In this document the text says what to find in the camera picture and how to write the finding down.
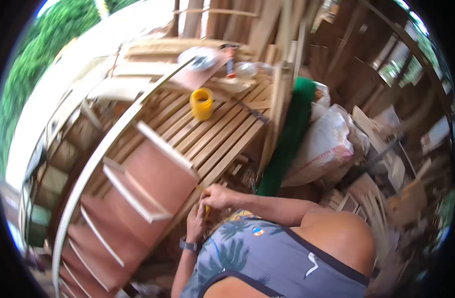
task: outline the tree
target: tree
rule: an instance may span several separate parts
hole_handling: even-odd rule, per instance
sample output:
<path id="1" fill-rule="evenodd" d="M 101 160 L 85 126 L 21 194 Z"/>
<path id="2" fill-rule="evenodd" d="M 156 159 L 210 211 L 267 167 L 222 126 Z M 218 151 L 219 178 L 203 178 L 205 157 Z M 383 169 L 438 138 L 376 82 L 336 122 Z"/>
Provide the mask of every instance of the tree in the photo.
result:
<path id="1" fill-rule="evenodd" d="M 107 1 L 115 12 L 137 0 Z M 60 0 L 37 18 L 20 45 L 0 102 L 0 175 L 5 175 L 10 143 L 22 109 L 59 51 L 100 21 L 93 0 Z"/>

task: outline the shirt logo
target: shirt logo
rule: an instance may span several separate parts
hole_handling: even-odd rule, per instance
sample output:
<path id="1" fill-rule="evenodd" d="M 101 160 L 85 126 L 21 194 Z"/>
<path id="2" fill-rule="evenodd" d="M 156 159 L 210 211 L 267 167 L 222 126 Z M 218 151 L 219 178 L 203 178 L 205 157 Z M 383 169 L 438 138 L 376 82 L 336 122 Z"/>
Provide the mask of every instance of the shirt logo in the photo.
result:
<path id="1" fill-rule="evenodd" d="M 254 234 L 254 236 L 260 236 L 260 235 L 262 235 L 264 233 L 265 233 L 264 229 L 261 229 L 259 227 L 254 227 L 252 229 L 252 234 Z"/>

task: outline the man's hand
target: man's hand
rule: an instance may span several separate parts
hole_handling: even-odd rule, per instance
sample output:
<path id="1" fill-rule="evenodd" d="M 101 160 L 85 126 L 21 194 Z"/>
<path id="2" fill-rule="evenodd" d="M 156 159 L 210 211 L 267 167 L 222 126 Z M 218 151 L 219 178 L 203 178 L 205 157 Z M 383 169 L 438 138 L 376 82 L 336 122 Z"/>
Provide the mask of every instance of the man's hand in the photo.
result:
<path id="1" fill-rule="evenodd" d="M 239 193 L 220 184 L 213 184 L 201 194 L 201 206 L 210 206 L 217 210 L 233 207 Z"/>
<path id="2" fill-rule="evenodd" d="M 188 214 L 188 220 L 186 221 L 186 242 L 188 243 L 199 243 L 204 235 L 206 226 L 204 224 L 204 207 L 200 208 L 200 205 L 196 204 L 193 206 Z"/>

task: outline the bright sky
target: bright sky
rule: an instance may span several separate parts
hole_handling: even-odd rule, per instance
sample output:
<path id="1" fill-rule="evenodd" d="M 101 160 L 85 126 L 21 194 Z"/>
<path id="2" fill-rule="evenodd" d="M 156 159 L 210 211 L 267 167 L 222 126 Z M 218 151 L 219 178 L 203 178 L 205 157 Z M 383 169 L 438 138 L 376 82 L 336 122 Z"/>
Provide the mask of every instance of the bright sky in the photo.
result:
<path id="1" fill-rule="evenodd" d="M 47 0 L 47 2 L 42 5 L 39 12 L 37 13 L 37 17 L 41 16 L 47 9 L 49 9 L 52 5 L 59 2 L 60 0 Z"/>

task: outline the wooden frame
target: wooden frame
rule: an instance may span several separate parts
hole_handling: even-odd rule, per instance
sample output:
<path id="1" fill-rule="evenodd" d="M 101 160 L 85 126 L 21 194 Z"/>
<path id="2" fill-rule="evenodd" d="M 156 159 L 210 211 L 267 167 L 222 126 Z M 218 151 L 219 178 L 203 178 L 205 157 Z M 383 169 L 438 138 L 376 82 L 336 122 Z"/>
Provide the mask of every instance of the wooden frame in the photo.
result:
<path id="1" fill-rule="evenodd" d="M 55 295 L 56 298 L 59 298 L 59 268 L 60 268 L 60 259 L 62 255 L 62 248 L 64 244 L 65 235 L 67 234 L 67 229 L 69 226 L 70 218 L 72 217 L 73 212 L 78 204 L 80 199 L 80 195 L 87 185 L 88 179 L 91 177 L 93 171 L 100 163 L 102 158 L 104 157 L 107 150 L 113 144 L 113 142 L 118 138 L 118 136 L 122 133 L 122 131 L 129 125 L 129 123 L 133 120 L 134 117 L 138 115 L 141 111 L 142 105 L 146 102 L 146 100 L 156 92 L 161 85 L 167 82 L 173 75 L 175 75 L 178 71 L 183 69 L 186 65 L 191 63 L 195 57 L 190 58 L 186 63 L 180 65 L 176 70 L 173 72 L 164 75 L 161 79 L 156 82 L 156 85 L 151 88 L 150 91 L 145 92 L 139 99 L 137 99 L 126 112 L 120 117 L 120 119 L 113 125 L 111 130 L 105 135 L 103 140 L 99 143 L 98 147 L 93 152 L 92 156 L 88 159 L 87 164 L 83 168 L 78 177 L 77 181 L 75 182 L 72 192 L 69 195 L 67 200 L 67 204 L 65 205 L 64 212 L 62 213 L 62 217 L 60 219 L 59 227 L 57 229 L 57 234 L 55 237 L 55 242 L 53 246 L 53 255 L 52 255 L 52 282 L 55 288 Z"/>

